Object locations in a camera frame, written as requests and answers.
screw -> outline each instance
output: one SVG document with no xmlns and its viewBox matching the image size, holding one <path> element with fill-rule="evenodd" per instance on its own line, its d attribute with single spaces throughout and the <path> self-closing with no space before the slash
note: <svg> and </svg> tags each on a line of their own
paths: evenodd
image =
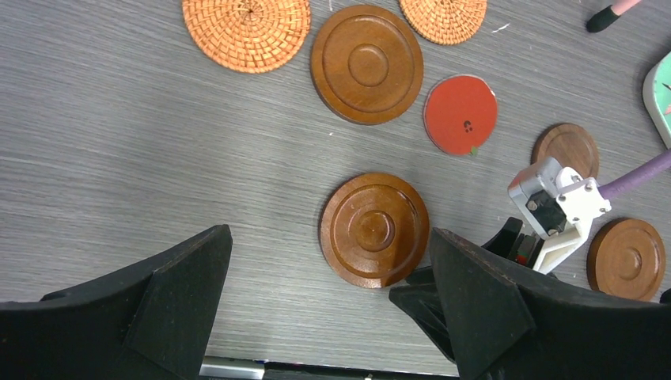
<svg viewBox="0 0 671 380">
<path fill-rule="evenodd" d="M 530 201 L 526 204 L 526 208 L 528 208 L 530 211 L 536 211 L 536 210 L 538 210 L 538 203 L 536 203 L 536 202 L 530 200 Z"/>
</svg>

purple tube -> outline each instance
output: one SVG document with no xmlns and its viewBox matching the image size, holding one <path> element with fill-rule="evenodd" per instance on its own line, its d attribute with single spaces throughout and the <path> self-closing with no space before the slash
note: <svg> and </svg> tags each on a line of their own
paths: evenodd
<svg viewBox="0 0 671 380">
<path fill-rule="evenodd" d="M 671 168 L 671 149 L 651 159 L 631 172 L 609 184 L 599 186 L 599 193 L 606 200 L 611 200 L 623 192 L 637 188 L 652 177 Z"/>
</svg>

tabletop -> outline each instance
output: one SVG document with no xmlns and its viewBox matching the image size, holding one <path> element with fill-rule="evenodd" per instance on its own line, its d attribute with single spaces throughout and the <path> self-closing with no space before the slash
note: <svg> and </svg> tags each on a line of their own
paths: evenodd
<svg viewBox="0 0 671 380">
<path fill-rule="evenodd" d="M 642 2 L 589 35 L 601 0 L 489 2 L 463 44 L 415 34 L 418 98 L 391 122 L 361 126 L 329 111 L 309 71 L 319 27 L 359 3 L 311 2 L 294 59 L 251 75 L 195 46 L 180 0 L 0 2 L 0 301 L 36 301 L 225 223 L 233 254 L 208 355 L 456 374 L 388 290 L 354 287 L 324 261 L 317 227 L 329 194 L 361 173 L 391 173 L 417 189 L 432 226 L 482 243 L 521 217 L 507 185 L 553 124 L 594 137 L 601 183 L 634 169 L 665 149 L 641 92 L 671 51 L 671 7 Z M 396 1 L 367 3 L 402 17 Z M 446 155 L 424 131 L 426 95 L 455 74 L 483 78 L 499 103 L 476 157 Z M 667 172 L 616 199 L 593 234 L 639 218 L 670 247 L 669 188 Z M 586 248 L 559 279 L 588 287 Z"/>
</svg>

red coaster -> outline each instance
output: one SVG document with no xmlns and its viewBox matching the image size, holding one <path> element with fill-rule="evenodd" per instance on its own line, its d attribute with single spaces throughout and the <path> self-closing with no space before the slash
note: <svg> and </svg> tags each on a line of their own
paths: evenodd
<svg viewBox="0 0 671 380">
<path fill-rule="evenodd" d="M 445 153 L 475 154 L 493 132 L 497 113 L 496 97 L 487 83 L 459 75 L 431 90 L 424 105 L 424 127 Z"/>
</svg>

white speck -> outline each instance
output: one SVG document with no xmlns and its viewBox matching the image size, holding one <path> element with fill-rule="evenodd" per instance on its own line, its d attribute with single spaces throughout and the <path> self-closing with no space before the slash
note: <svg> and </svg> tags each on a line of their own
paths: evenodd
<svg viewBox="0 0 671 380">
<path fill-rule="evenodd" d="M 498 33 L 498 32 L 501 32 L 503 29 L 508 28 L 509 25 L 510 25 L 510 22 L 509 22 L 508 24 L 503 25 L 501 28 L 498 28 L 498 29 L 493 30 L 493 31 L 491 31 L 491 32 L 492 32 L 492 33 Z"/>
</svg>

